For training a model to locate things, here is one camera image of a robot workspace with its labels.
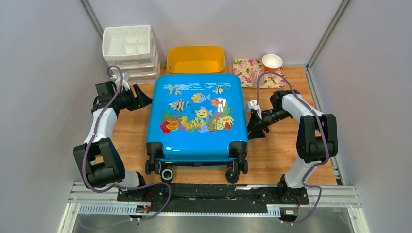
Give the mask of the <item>blue fish print suitcase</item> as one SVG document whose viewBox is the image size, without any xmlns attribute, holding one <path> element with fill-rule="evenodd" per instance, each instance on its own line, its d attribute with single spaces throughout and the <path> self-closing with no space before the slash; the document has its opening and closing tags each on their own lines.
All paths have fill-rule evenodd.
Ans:
<svg viewBox="0 0 412 233">
<path fill-rule="evenodd" d="M 168 74 L 154 86 L 145 173 L 173 180 L 175 167 L 225 168 L 228 183 L 248 173 L 242 86 L 230 73 Z"/>
</svg>

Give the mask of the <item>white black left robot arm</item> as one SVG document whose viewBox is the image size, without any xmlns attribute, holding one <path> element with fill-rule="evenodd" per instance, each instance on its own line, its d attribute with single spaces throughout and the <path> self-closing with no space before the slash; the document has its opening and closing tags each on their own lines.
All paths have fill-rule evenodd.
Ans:
<svg viewBox="0 0 412 233">
<path fill-rule="evenodd" d="M 149 193 L 145 180 L 139 172 L 125 168 L 112 142 L 112 133 L 121 110 L 144 108 L 152 99 L 137 84 L 128 90 L 121 87 L 116 91 L 116 87 L 113 81 L 96 85 L 98 94 L 91 109 L 93 122 L 83 144 L 73 148 L 73 156 L 87 188 L 97 193 L 112 187 L 130 190 L 134 200 L 143 201 Z"/>
</svg>

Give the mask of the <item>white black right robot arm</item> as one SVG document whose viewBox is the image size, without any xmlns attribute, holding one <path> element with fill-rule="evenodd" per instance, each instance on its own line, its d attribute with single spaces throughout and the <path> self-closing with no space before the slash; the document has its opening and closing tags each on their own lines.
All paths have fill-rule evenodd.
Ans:
<svg viewBox="0 0 412 233">
<path fill-rule="evenodd" d="M 282 203 L 299 200 L 307 187 L 306 180 L 315 169 L 337 155 L 337 119 L 310 106 L 298 91 L 276 91 L 270 97 L 272 109 L 261 110 L 257 100 L 247 103 L 251 117 L 247 125 L 248 139 L 264 138 L 269 126 L 286 118 L 298 124 L 297 158 L 291 169 L 277 184 L 277 197 Z"/>
</svg>

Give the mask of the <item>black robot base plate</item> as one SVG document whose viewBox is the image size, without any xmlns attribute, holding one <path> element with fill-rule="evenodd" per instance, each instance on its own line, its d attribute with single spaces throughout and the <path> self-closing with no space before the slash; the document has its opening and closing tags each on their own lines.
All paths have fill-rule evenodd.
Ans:
<svg viewBox="0 0 412 233">
<path fill-rule="evenodd" d="M 137 191 L 119 191 L 119 202 L 143 202 L 151 211 L 263 214 L 267 205 L 308 205 L 305 188 L 247 187 L 226 184 L 157 184 Z"/>
</svg>

